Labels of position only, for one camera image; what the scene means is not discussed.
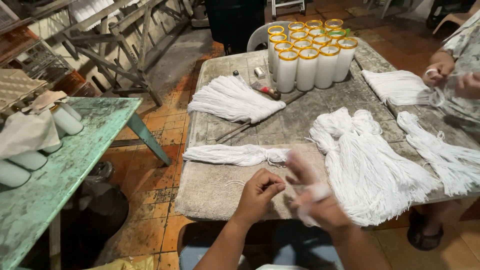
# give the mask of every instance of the person's hand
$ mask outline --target person's hand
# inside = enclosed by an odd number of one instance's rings
[[[457,77],[455,94],[461,98],[480,99],[480,72]]]
[[[272,198],[283,190],[285,182],[280,176],[260,169],[245,184],[237,210],[230,220],[249,229],[264,217]]]
[[[310,166],[299,156],[298,153],[294,151],[288,152],[288,159],[285,162],[285,165],[298,178],[297,181],[287,176],[287,181],[291,184],[309,185],[315,182],[314,174]],[[293,202],[292,207],[298,207],[304,203],[312,204],[312,208],[308,215],[315,219],[322,229],[330,234],[342,234],[342,232],[351,228],[353,225],[331,193],[321,201],[312,202],[312,194],[308,189],[305,189]]]
[[[452,60],[442,61],[428,66],[423,74],[423,82],[428,86],[439,86],[447,81],[448,76],[455,69],[455,62]]]

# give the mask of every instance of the concrete table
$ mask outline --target concrete table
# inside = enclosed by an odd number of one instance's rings
[[[127,124],[167,166],[171,161],[135,112],[141,98],[71,98],[84,129],[62,139],[47,163],[14,189],[0,186],[0,269],[14,269],[50,226],[50,264],[60,268],[60,210]]]
[[[396,70],[365,41],[361,39],[358,39],[358,41],[359,44],[355,54],[364,69],[373,72]],[[238,70],[244,80],[251,84],[257,81],[253,69],[259,66],[263,70],[268,71],[266,50],[207,60],[203,63],[196,89],[198,90],[207,85],[212,79],[220,75],[232,75],[234,70]],[[335,111],[341,107],[347,107],[350,115],[353,115],[356,110],[369,110],[373,118],[380,123],[383,129],[382,136],[392,149],[401,156],[420,165],[423,165],[425,160],[407,143],[405,133],[396,124],[397,114],[404,110],[418,115],[419,123],[425,130],[433,134],[437,134],[440,130],[444,131],[445,142],[472,149],[480,149],[478,143],[461,129],[447,125],[443,121],[444,114],[441,111],[430,106],[383,105],[364,81],[360,73],[360,67],[355,61],[350,66],[350,72],[351,77],[349,80],[333,84],[329,89],[320,90],[315,88],[305,96],[287,105],[284,110],[257,123],[254,127],[228,135],[218,143],[229,146],[309,143],[305,137],[310,136],[309,129],[318,115]],[[270,73],[266,72],[266,74],[266,78],[260,80],[260,82],[271,86]],[[284,94],[282,95],[282,100],[285,101],[298,93],[298,91],[294,91],[290,94]],[[217,143],[215,141],[216,137],[239,125],[240,123],[231,123],[211,114],[194,112],[190,117],[186,148],[215,144]],[[428,165],[425,166],[425,169],[433,172]],[[474,187],[469,194],[454,197],[446,196],[443,188],[441,188],[429,195],[428,202],[439,202],[468,196],[480,196],[480,188]]]

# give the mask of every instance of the turquoise metal table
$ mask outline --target turquoise metal table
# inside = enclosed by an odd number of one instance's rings
[[[138,114],[141,98],[71,98],[84,129],[22,186],[0,192],[0,270],[18,266],[50,226],[50,262],[60,268],[60,210],[127,124],[157,158],[171,161]]]

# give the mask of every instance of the person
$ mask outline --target person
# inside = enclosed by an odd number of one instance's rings
[[[315,182],[311,169],[298,153],[290,151],[285,164],[298,178],[294,180],[288,177],[286,180],[289,183],[309,185]],[[280,176],[260,169],[246,183],[236,211],[213,243],[195,238],[180,250],[180,269],[237,269],[247,231],[262,219],[272,198],[285,190],[285,187],[286,183]],[[296,265],[309,270],[390,269],[389,263],[368,236],[349,220],[331,194],[321,201],[311,200],[312,195],[306,189],[298,194],[292,206],[311,203],[309,215],[322,228],[309,228],[300,221],[279,226],[273,239],[276,251],[274,265],[268,269],[282,269],[279,265]]]
[[[451,95],[440,106],[446,120],[455,123],[473,137],[480,133],[480,11],[444,41],[432,55],[423,81],[429,86],[451,89]],[[442,224],[456,221],[464,208],[451,200],[426,204],[423,214],[410,215],[409,242],[417,249],[432,250],[440,244]]]

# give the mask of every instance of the tile floor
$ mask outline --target tile floor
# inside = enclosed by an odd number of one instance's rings
[[[393,16],[380,20],[374,14],[376,11],[367,11],[365,7],[361,0],[339,0],[335,4],[315,0],[308,4],[306,16],[299,15],[295,9],[279,10],[277,20],[344,19],[353,35],[369,42],[397,69],[416,74],[421,74],[441,40],[453,31],[446,29],[432,36],[432,30],[426,28],[425,23]],[[271,21],[268,7],[265,18],[266,22]],[[144,145],[110,148],[103,156],[102,160],[111,161],[116,168],[111,183],[120,185],[130,202],[127,221],[106,244],[103,255],[107,261],[104,263],[128,256],[140,260],[153,254],[155,270],[179,268],[178,233],[183,225],[192,222],[175,212],[174,202],[189,123],[186,109],[195,91],[201,64],[221,55],[222,45],[214,42],[210,52],[198,59],[196,66],[163,97],[162,107],[155,110],[146,103],[139,109],[146,126],[172,158],[172,165],[164,168],[163,162]],[[135,138],[126,127],[117,139]],[[442,244],[432,252],[420,252],[410,246],[406,238],[407,226],[408,213],[368,232],[393,269],[480,270],[480,220],[445,226]]]

